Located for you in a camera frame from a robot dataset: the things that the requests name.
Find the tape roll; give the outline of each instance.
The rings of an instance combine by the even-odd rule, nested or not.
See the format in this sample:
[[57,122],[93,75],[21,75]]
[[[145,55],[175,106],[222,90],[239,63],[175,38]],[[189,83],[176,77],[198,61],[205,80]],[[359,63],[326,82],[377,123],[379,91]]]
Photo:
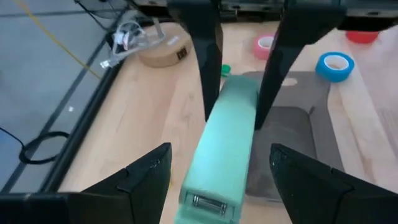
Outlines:
[[355,66],[354,60],[340,52],[328,52],[318,60],[315,71],[331,82],[342,82],[348,78]]
[[346,37],[358,44],[370,44],[379,36],[379,32],[346,31]]
[[165,40],[155,47],[138,52],[141,62],[149,67],[175,65],[186,58],[192,49],[191,37],[178,24],[161,26],[166,35]]
[[258,59],[267,60],[271,50],[274,35],[264,34],[254,39],[253,54]]

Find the cardboard tape roll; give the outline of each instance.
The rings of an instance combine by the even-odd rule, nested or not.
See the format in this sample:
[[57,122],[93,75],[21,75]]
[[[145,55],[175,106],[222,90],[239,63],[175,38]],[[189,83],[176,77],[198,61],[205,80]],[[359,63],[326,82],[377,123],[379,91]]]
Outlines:
[[177,24],[162,24],[166,39],[155,47],[138,52],[143,64],[162,68],[175,65],[183,60],[192,49],[192,40]]

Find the wooden tabletop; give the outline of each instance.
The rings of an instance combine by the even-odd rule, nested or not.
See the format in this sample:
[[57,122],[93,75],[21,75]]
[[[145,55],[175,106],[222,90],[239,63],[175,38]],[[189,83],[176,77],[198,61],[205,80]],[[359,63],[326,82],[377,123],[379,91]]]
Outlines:
[[[264,70],[252,42],[278,23],[223,26],[223,63],[232,74]],[[321,54],[354,58],[351,76],[332,84],[328,99],[333,129],[348,174],[398,193],[398,29],[371,45],[349,43],[334,30],[304,48],[291,70],[313,71]],[[149,68],[129,57],[108,93],[60,191],[81,191],[126,167],[163,142],[173,149],[172,184],[161,223],[173,223],[178,194],[205,126],[194,52],[177,65]],[[281,205],[245,202],[241,223],[290,223]]]

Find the gray mat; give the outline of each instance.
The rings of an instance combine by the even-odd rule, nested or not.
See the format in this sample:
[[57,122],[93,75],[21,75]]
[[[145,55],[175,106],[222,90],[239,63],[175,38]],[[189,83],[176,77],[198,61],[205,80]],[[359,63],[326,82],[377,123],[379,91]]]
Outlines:
[[[243,75],[260,84],[262,74]],[[330,84],[313,72],[290,72],[287,78],[297,83],[280,89],[262,128],[254,133],[246,195],[255,200],[280,202],[269,167],[272,143],[343,170],[327,108]]]

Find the gray floor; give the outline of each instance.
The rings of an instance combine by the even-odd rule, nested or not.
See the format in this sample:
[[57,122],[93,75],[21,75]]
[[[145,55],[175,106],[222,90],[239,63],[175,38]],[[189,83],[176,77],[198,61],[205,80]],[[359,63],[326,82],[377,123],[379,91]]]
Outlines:
[[[25,0],[33,13],[81,11],[73,0]],[[42,130],[64,94],[83,69],[63,49],[52,42],[29,17],[1,17],[23,12],[13,1],[0,0],[0,127],[27,143]],[[86,62],[104,37],[105,31],[87,14],[39,17],[43,25],[73,54]],[[113,20],[100,19],[109,26]],[[99,62],[107,59],[105,45],[91,68],[103,74]],[[87,73],[51,130],[69,133],[76,125],[99,80]],[[33,158],[54,155],[64,139],[44,142]],[[0,148],[0,164],[16,166],[15,152]],[[13,192],[36,191],[51,164],[28,165]],[[0,172],[2,180],[9,172]]]

